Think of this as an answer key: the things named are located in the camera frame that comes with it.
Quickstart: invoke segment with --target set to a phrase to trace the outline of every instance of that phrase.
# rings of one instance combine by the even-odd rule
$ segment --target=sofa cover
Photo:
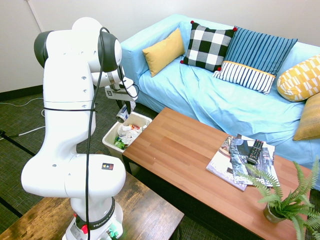
[[[284,99],[277,91],[277,79],[287,69],[319,54],[320,47],[297,42],[282,64],[268,95],[214,78],[212,71],[181,64],[185,54],[151,77],[142,50],[164,40],[179,28],[187,51],[191,20],[211,29],[234,27],[174,14],[121,43],[125,75],[140,89],[137,102],[158,113],[169,107],[232,136],[241,134],[266,141],[276,146],[277,155],[311,169],[316,156],[320,156],[320,139],[293,140],[305,101]],[[315,188],[320,190],[320,178]]]

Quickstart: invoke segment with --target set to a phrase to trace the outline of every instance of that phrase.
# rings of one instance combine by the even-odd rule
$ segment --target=white trash bin
[[[123,162],[124,160],[122,157],[122,153],[125,150],[122,150],[122,149],[118,148],[117,146],[115,146],[115,139],[116,139],[116,137],[119,136],[118,135],[118,128],[121,125],[129,126],[130,124],[136,125],[141,128],[144,125],[148,126],[151,122],[152,122],[151,118],[133,111],[133,112],[131,112],[130,116],[128,117],[128,119],[124,123],[116,122],[111,127],[111,129],[106,133],[106,135],[104,135],[104,137],[102,138],[102,142],[109,149],[109,151],[113,157],[117,157],[117,158],[121,159],[121,161]],[[134,163],[131,163],[131,162],[129,164],[130,164],[132,175],[136,175],[137,172],[140,170],[140,167],[138,167],[137,165],[135,165]]]

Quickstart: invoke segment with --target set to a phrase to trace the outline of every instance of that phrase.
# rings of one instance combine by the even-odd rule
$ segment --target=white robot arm
[[[119,67],[122,51],[119,41],[102,32],[92,18],[77,20],[72,30],[41,33],[34,44],[39,63],[44,67],[43,101],[45,138],[39,152],[24,166],[21,183],[25,191],[43,197],[71,198],[76,217],[63,239],[87,239],[86,169],[88,167],[88,216],[91,240],[119,238],[123,233],[123,212],[113,196],[122,189],[126,170],[119,158],[78,154],[76,146],[96,127],[93,111],[93,84],[111,86],[117,93],[124,72]],[[136,96],[132,84],[128,92]],[[119,93],[118,100],[134,101]]]

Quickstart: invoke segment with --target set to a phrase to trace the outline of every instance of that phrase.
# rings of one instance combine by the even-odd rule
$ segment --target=sticker
[[[84,234],[84,232],[81,229],[77,228],[76,223],[73,223],[72,227],[70,228],[70,232],[72,233],[72,235],[76,240],[87,239],[87,235]]]
[[[103,170],[113,170],[114,165],[112,163],[102,163],[102,168]]]

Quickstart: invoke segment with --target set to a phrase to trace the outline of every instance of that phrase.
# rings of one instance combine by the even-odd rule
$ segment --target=plant pot
[[[269,220],[269,222],[273,224],[280,223],[281,221],[285,220],[286,217],[278,214],[274,208],[270,207],[269,204],[267,204],[263,210],[263,214],[266,219]]]

